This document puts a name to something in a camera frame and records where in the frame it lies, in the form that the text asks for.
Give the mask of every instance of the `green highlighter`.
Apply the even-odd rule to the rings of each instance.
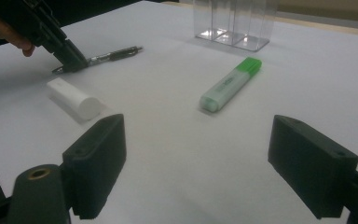
[[[261,61],[246,58],[222,80],[205,92],[200,99],[201,108],[210,112],[220,110],[261,67]]]

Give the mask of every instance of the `highlighter cap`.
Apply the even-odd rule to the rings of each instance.
[[[238,64],[237,67],[235,67],[235,69],[243,72],[243,73],[249,73],[249,75],[254,76],[258,70],[261,67],[261,61],[255,58],[246,58],[245,60],[243,60],[242,63]]]
[[[208,110],[209,112],[216,112],[220,109],[220,106],[219,104],[211,99],[210,97],[206,97],[206,96],[202,96],[201,99],[200,99],[200,106],[203,108],[203,109],[206,109]]]

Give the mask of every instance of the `white highlighter body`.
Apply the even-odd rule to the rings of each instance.
[[[201,96],[200,106],[210,112],[220,110],[257,73],[260,66],[260,60],[246,58]]]
[[[93,119],[101,112],[100,101],[58,77],[48,83],[54,97],[73,109],[82,119]]]

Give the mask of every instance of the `white foam block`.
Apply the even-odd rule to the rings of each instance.
[[[72,108],[82,119],[93,119],[101,112],[100,101],[58,77],[48,82],[54,97]]]

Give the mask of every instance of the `pen cap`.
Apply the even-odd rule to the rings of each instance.
[[[261,67],[261,61],[255,58],[246,58],[245,60],[243,60],[242,63],[238,64],[237,67],[235,67],[235,69],[243,72],[243,73],[249,73],[249,75],[254,76],[258,70]]]

